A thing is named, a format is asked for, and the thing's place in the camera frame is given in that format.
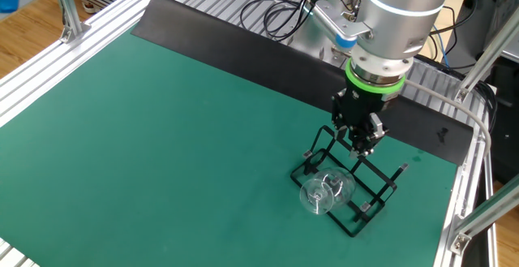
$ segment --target metal table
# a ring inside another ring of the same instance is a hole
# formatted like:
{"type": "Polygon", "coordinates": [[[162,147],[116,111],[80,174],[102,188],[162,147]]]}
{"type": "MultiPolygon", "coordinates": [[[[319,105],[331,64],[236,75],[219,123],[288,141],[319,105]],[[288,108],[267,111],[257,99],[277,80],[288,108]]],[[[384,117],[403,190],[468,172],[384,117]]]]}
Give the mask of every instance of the metal table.
{"type": "MultiPolygon", "coordinates": [[[[252,0],[176,1],[238,25],[240,10],[245,4],[252,0]]],[[[38,99],[38,97],[49,91],[55,84],[67,77],[77,67],[136,24],[144,13],[148,2],[149,0],[117,0],[86,22],[91,28],[81,37],[68,43],[56,41],[37,56],[27,61],[24,65],[1,79],[0,126],[3,126],[14,118],[38,99]]],[[[252,7],[244,15],[246,26],[251,27],[252,32],[265,36],[263,21],[261,19],[263,18],[263,13],[271,4],[272,2],[266,2],[259,6],[252,7]]],[[[281,16],[272,24],[277,24],[278,20],[282,20],[281,16]]],[[[454,88],[459,82],[459,80],[439,73],[433,67],[419,61],[414,65],[408,77],[412,81],[432,88],[447,97],[453,96],[455,93],[454,88]]],[[[405,87],[402,90],[402,95],[474,127],[474,137],[469,154],[464,165],[459,166],[456,172],[452,196],[448,204],[448,211],[445,215],[444,228],[434,263],[434,266],[438,267],[460,266],[461,258],[454,256],[448,248],[446,248],[447,240],[449,232],[451,231],[453,217],[457,214],[466,215],[474,208],[474,200],[483,162],[485,165],[485,183],[488,186],[487,196],[491,196],[492,194],[491,167],[488,162],[489,157],[483,157],[484,141],[482,141],[481,131],[464,113],[459,112],[442,101],[431,98],[425,93],[418,92],[411,87],[405,87]]],[[[471,93],[467,97],[465,105],[487,123],[487,109],[479,95],[471,93]]],[[[494,226],[488,231],[487,235],[489,253],[491,254],[489,257],[489,265],[497,266],[494,226]]]]}

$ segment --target green work surface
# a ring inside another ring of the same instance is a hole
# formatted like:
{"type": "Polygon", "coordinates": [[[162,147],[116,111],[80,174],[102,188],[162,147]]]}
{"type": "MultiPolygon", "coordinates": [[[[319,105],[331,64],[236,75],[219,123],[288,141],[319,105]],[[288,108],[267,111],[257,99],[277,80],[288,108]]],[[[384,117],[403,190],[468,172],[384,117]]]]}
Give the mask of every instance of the green work surface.
{"type": "Polygon", "coordinates": [[[289,177],[329,123],[127,32],[0,128],[0,237],[44,267],[432,265],[455,165],[383,139],[410,167],[350,238],[289,177]]]}

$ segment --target blue cable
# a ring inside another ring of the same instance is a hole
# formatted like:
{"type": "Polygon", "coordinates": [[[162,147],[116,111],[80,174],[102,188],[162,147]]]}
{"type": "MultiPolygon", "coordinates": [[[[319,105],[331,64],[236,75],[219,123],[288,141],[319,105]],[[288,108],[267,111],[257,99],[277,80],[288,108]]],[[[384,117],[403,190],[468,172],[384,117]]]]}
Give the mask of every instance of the blue cable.
{"type": "MultiPolygon", "coordinates": [[[[435,31],[438,32],[438,28],[436,28],[435,25],[432,26],[432,27],[435,29],[435,31]]],[[[440,48],[441,48],[441,53],[444,54],[445,66],[446,66],[446,67],[450,67],[450,66],[448,65],[447,54],[445,53],[444,42],[443,42],[443,40],[441,39],[441,35],[440,35],[440,34],[438,34],[438,38],[440,39],[440,48]]]]}

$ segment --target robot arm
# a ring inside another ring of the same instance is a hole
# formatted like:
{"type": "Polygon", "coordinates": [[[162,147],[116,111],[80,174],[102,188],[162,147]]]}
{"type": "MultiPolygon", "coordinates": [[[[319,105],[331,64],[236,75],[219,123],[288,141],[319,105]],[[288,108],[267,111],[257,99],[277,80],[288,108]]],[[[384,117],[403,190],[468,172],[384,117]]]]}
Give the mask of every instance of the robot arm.
{"type": "Polygon", "coordinates": [[[333,96],[332,122],[337,135],[352,142],[350,156],[373,153],[386,135],[376,113],[398,96],[405,73],[413,65],[445,0],[362,0],[356,22],[330,8],[325,0],[309,0],[320,29],[339,50],[351,50],[345,89],[333,96]]]}

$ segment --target clear glass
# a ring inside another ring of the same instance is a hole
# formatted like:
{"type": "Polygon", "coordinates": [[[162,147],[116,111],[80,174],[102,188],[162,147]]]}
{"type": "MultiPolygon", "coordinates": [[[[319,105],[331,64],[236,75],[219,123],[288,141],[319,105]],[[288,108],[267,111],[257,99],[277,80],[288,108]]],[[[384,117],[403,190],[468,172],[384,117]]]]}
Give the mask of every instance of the clear glass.
{"type": "Polygon", "coordinates": [[[299,192],[302,205],[314,214],[325,214],[338,209],[351,200],[355,192],[354,176],[347,170],[334,167],[315,174],[306,181],[299,192]]]}

